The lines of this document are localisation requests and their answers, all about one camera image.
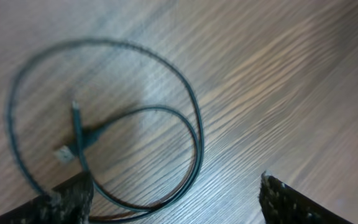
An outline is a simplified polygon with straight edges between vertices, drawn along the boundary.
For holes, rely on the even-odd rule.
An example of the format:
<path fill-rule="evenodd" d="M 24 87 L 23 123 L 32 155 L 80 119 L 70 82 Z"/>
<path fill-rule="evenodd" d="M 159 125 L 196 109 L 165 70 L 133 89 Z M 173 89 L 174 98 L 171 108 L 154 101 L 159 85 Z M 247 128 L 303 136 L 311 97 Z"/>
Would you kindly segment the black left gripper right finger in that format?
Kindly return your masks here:
<path fill-rule="evenodd" d="M 261 175 L 259 204 L 266 224 L 351 224 L 268 171 Z"/>

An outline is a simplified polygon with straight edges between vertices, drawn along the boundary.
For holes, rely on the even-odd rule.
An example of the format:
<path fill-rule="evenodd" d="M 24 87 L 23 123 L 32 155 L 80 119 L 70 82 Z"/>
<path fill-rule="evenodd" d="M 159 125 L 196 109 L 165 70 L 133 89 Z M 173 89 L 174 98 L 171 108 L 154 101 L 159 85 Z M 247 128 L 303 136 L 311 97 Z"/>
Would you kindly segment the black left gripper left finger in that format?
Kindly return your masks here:
<path fill-rule="evenodd" d="M 0 224 L 89 223 L 93 196 L 91 174 L 83 171 L 55 186 L 47 195 L 0 215 Z"/>

